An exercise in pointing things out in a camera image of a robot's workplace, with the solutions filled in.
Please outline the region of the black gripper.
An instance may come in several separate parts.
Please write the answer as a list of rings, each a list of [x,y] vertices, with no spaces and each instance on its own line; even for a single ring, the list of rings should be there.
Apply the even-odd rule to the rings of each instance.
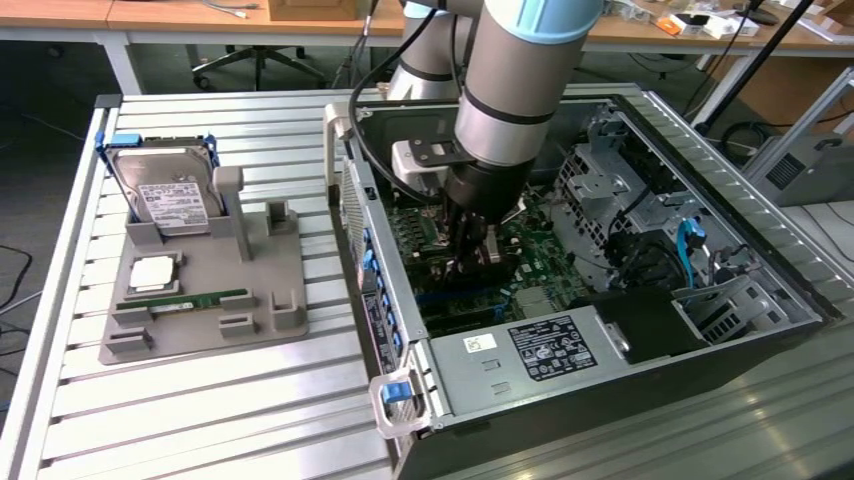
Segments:
[[[516,205],[532,167],[532,160],[510,167],[485,162],[453,165],[444,189],[456,210],[498,224]]]

